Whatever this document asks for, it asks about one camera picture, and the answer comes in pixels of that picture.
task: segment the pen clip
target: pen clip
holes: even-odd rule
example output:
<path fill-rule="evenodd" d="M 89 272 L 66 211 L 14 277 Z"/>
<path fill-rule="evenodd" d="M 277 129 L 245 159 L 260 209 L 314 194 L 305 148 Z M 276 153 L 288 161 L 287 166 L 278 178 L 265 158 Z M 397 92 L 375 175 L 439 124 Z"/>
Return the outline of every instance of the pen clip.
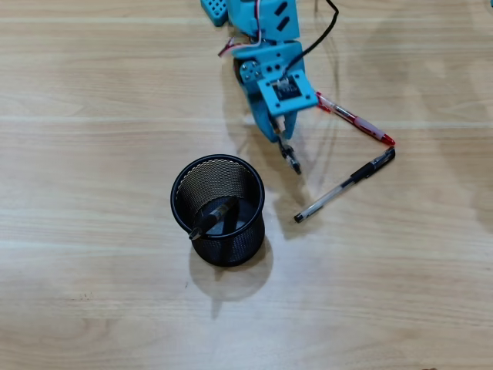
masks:
<path fill-rule="evenodd" d="M 367 178 L 375 174 L 377 171 L 381 170 L 385 166 L 387 166 L 394 158 L 395 158 L 395 148 L 391 147 L 387 149 L 384 154 L 372 160 L 371 164 L 374 165 L 374 171 L 369 173 L 367 175 Z"/>

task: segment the pen holder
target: pen holder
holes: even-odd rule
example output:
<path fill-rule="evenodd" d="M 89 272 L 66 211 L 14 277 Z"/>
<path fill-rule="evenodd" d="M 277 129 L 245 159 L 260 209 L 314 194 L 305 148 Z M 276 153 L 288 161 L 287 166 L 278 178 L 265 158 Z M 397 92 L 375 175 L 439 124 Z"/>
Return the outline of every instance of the pen holder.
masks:
<path fill-rule="evenodd" d="M 201 238 L 192 241 L 202 259 L 221 267 L 248 261 L 262 245 L 265 190 L 259 174 L 235 156 L 205 156 L 181 172 L 171 191 L 173 216 L 188 234 L 201 217 L 230 197 L 239 198 L 236 206 Z"/>

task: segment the robotic arm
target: robotic arm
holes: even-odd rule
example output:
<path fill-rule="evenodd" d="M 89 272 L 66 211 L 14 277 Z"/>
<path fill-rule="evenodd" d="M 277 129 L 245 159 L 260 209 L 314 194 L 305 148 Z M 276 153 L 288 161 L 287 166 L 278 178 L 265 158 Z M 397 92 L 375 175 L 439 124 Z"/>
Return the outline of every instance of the robotic arm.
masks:
<path fill-rule="evenodd" d="M 305 76 L 303 55 L 307 52 L 295 40 L 300 37 L 296 0 L 201 2 L 215 25 L 222 25 L 229 19 L 250 37 L 252 44 L 246 45 L 233 45 L 230 40 L 220 56 L 225 52 L 232 53 L 236 78 L 256 124 L 271 143 L 279 145 L 281 155 L 301 174 L 300 163 L 287 141 L 293 135 L 297 113 L 316 106 L 318 99 Z"/>

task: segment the wooden table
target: wooden table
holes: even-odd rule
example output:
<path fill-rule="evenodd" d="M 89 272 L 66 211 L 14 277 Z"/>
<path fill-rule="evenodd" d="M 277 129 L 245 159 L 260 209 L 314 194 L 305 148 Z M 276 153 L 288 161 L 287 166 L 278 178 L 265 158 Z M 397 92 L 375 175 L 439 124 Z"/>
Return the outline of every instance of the wooden table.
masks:
<path fill-rule="evenodd" d="M 489 1 L 337 4 L 307 74 L 397 159 L 296 225 L 384 146 L 312 109 L 297 177 L 198 0 L 0 1 L 1 370 L 493 368 Z M 332 12 L 298 8 L 308 45 Z M 211 153 L 267 190 L 262 250 L 226 271 L 169 207 Z"/>

